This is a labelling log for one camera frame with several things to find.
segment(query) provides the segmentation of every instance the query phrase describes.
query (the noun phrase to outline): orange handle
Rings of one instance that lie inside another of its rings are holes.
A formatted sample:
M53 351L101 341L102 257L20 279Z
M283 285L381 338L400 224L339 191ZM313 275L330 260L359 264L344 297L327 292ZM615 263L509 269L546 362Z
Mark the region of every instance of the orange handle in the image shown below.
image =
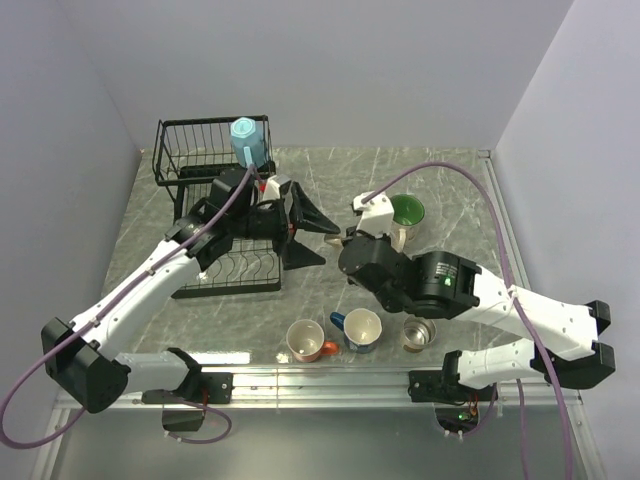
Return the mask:
M340 346L335 342L324 342L320 349L320 355L335 355L340 352Z

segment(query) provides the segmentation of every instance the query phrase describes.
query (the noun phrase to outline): marble table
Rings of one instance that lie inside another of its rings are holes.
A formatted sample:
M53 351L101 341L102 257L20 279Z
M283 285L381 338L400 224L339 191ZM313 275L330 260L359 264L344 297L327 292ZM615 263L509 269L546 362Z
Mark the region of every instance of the marble table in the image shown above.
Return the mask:
M297 180L328 217L341 228L356 223L352 198L416 163L426 160L461 165L484 183L482 161L471 149L428 148L274 148L278 172ZM426 207L421 236L406 248L418 254L448 250L500 273L495 230L486 206L464 177L441 168L422 170L402 180L387 193L406 192ZM115 246L105 281L108 293L155 248L173 219L172 201L155 184L151 151L147 150ZM132 352L158 352L180 347L192 354L214 353L220 363L275 365L295 362L285 342L288 327L310 318L325 330L326 338L342 344L342 335L329 321L332 311L348 313L364 307L383 322L377 349L359 355L346 348L317 363L439 366L446 352L478 350L511 342L516 337L491 327L437 320L435 341L423 352L403 350L400 336L406 314L386 313L371 294L347 285L337 269L338 251L322 235L299 232L297 239L324 256L326 265L283 272L278 292L167 299L164 308L132 339Z

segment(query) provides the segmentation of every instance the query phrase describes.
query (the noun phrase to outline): green mug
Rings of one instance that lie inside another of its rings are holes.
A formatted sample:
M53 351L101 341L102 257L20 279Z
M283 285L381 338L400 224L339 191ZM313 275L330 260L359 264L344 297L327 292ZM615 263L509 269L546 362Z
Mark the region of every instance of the green mug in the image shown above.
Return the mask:
M391 246L402 252L405 245L418 235L424 219L424 205L413 195L398 194L391 197L393 224L391 226Z

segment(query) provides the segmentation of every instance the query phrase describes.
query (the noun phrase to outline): mug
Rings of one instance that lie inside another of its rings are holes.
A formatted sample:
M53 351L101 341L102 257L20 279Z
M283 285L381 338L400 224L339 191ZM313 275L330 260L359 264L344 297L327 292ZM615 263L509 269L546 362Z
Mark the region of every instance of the mug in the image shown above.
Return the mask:
M369 353L376 348L382 334L380 317L366 308L356 308L346 316L332 312L331 323L344 332L344 343L356 353Z
M402 348L419 353L436 338L436 324L427 318L408 317L402 326Z
M391 246L402 252L406 244L418 235L420 222L424 218L424 205L413 195L399 194L391 197L393 223L391 225Z
M231 124L230 136L231 146L240 165L248 168L253 164L260 168L267 163L262 122L241 117Z
M296 320L287 330L287 346L299 362L313 362L320 355L335 355L340 347L324 341L324 330L313 320Z

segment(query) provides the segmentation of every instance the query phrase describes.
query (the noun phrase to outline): wire rack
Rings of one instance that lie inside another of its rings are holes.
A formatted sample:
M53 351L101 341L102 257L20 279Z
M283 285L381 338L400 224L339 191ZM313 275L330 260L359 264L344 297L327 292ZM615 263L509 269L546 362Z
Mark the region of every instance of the wire rack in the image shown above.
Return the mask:
M231 124L238 118L158 122L152 169L156 183L164 186L173 200L174 221L209 195L211 182L223 169L238 165L230 141ZM268 178L276 172L269 119L266 115L249 118L262 123L268 161L259 173ZM281 276L280 259L270 241L236 239L229 253L175 292L173 298L277 291L282 285Z

